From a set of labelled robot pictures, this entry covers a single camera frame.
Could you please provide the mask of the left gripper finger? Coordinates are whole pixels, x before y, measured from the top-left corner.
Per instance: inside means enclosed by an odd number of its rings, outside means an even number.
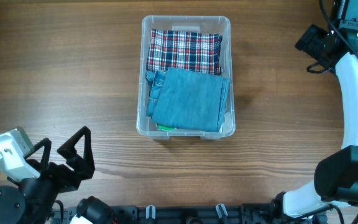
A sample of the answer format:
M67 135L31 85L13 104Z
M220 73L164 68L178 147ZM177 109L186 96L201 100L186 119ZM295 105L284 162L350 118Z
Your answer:
M51 142L51 140L49 140L49 138L44 138L40 142L38 142L37 144L34 145L34 148L31 151L31 154L34 154L41 148L44 149L40 162L36 161L35 159L31 159L31 166L35 170L45 170L48 167L51 146L52 146L52 142Z
M74 170L94 170L91 131L86 126L80 128L64 142L57 149L57 152L66 160L66 164Z

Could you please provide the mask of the white printed t-shirt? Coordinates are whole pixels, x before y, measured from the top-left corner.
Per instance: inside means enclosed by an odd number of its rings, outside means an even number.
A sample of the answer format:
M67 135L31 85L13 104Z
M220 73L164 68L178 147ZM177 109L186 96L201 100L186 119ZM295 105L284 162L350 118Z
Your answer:
M158 125L157 125L157 129L158 129L159 131L173 131L173 130L175 130L175 129L177 129L177 128L170 127L170 126L164 126L164 125L158 124Z

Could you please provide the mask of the red plaid shirt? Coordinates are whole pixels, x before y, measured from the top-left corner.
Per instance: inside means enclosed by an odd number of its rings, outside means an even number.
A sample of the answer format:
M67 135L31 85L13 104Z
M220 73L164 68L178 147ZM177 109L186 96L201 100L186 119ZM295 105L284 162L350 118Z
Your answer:
M223 36L181 30L151 31L146 70L170 67L220 75L219 64Z

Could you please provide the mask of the blue denim jeans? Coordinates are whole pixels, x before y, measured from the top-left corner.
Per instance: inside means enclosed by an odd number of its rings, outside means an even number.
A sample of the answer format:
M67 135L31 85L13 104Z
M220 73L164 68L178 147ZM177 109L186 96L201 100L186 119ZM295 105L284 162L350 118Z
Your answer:
M149 100L145 114L171 128L218 132L231 81L221 76L170 67L148 71Z

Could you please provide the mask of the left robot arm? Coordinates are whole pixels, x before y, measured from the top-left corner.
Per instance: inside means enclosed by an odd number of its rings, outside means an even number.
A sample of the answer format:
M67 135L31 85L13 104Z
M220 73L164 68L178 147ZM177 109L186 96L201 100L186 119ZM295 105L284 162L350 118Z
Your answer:
M78 190L95 166L91 131L83 126L57 150L65 164L49 160L48 138L32 144L21 127L0 134L0 170L12 185L0 186L0 223L45 223L61 205L58 194Z

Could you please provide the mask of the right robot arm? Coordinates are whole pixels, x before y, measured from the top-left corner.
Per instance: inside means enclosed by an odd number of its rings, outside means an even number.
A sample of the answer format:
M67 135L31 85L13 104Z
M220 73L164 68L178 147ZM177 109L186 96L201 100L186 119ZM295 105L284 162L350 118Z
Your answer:
M272 220L298 222L330 208L358 206L358 30L312 25L295 47L339 80L344 114L341 150L318 163L314 179L270 203Z

